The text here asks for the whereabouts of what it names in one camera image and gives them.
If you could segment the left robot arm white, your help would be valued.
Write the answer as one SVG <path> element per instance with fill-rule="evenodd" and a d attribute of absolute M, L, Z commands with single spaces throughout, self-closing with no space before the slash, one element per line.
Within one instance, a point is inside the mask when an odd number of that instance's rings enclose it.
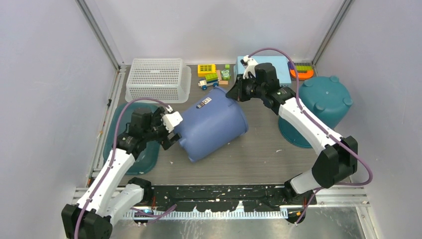
<path fill-rule="evenodd" d="M 157 142 L 167 150 L 180 139 L 178 133 L 168 136 L 182 120 L 179 112 L 163 107 L 149 113 L 132 113 L 125 130 L 115 135 L 108 159 L 92 185 L 77 203 L 63 208 L 61 217 L 67 238 L 108 239 L 113 226 L 130 208 L 152 202 L 151 182 L 136 177 L 115 197 L 113 193 L 149 142 Z"/>

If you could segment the blue round bucket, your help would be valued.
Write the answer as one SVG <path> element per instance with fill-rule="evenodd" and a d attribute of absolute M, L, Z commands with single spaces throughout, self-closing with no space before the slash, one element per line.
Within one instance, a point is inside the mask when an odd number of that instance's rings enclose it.
<path fill-rule="evenodd" d="M 212 154 L 235 138 L 247 133 L 248 122 L 240 105 L 226 97 L 227 91 L 215 87 L 182 113 L 175 127 L 179 145 L 191 162 Z"/>

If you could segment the teal transparent plastic tub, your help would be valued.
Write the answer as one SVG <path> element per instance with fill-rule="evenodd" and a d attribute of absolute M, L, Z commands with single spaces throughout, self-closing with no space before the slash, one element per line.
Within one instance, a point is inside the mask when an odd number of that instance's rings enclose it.
<path fill-rule="evenodd" d="M 104 149 L 102 152 L 103 162 L 105 163 L 108 157 L 111 155 L 113 139 L 115 128 L 118 126 L 118 134 L 121 134 L 125 131 L 126 125 L 130 123 L 132 113 L 135 111 L 141 111 L 145 113 L 153 112 L 157 109 L 157 106 L 150 105 L 147 103 L 133 103 L 131 104 L 123 113 L 121 120 L 118 120 L 118 117 L 121 114 L 121 111 L 125 107 L 125 104 L 120 104 L 117 106 L 115 113 L 113 115 L 111 125 L 107 132 L 107 137 L 105 140 Z M 127 175 L 141 175 L 150 172 L 156 165 L 158 154 L 160 150 L 160 144 L 152 141 L 148 142 L 146 149 L 140 153 L 137 157 L 135 163 L 128 169 L 126 172 Z"/>

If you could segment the white perforated plastic basket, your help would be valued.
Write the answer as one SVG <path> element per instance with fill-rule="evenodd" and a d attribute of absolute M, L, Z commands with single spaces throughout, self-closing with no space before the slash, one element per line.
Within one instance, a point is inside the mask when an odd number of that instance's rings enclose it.
<path fill-rule="evenodd" d="M 126 81 L 125 100 L 153 98 L 168 104 L 188 100 L 191 68 L 181 58 L 135 58 Z"/>

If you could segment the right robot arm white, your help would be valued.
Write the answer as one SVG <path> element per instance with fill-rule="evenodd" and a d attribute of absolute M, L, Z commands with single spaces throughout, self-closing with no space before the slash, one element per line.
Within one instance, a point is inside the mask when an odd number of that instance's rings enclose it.
<path fill-rule="evenodd" d="M 357 171 L 357 141 L 342 137 L 312 114 L 290 87 L 281 87 L 271 63 L 247 63 L 238 74 L 227 98 L 245 102 L 261 99 L 264 106 L 291 124 L 317 154 L 312 168 L 284 183 L 285 201 L 297 204 L 304 194 L 317 188 L 330 188 Z"/>

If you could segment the teal round bucket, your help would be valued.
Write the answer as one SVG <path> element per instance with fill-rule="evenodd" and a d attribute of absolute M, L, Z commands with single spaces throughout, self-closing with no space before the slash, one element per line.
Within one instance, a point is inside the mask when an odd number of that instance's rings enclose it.
<path fill-rule="evenodd" d="M 353 105 L 353 100 L 337 76 L 313 77 L 299 87 L 299 103 L 295 96 L 279 106 L 279 129 L 290 143 L 313 148 L 319 154 L 325 145 L 338 141 L 341 135 L 334 132 Z"/>

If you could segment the light blue perforated basket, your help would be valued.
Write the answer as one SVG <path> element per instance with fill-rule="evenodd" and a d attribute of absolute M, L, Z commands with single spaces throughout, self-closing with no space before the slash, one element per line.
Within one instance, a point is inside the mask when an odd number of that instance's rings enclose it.
<path fill-rule="evenodd" d="M 271 63 L 277 73 L 277 78 L 279 79 L 279 84 L 281 87 L 290 87 L 292 80 L 290 76 L 290 71 L 288 67 L 288 59 L 285 56 L 253 56 L 253 58 L 258 63 Z M 243 59 L 243 56 L 238 56 L 236 64 L 233 66 L 234 75 L 243 74 L 244 66 L 240 63 L 240 60 Z"/>

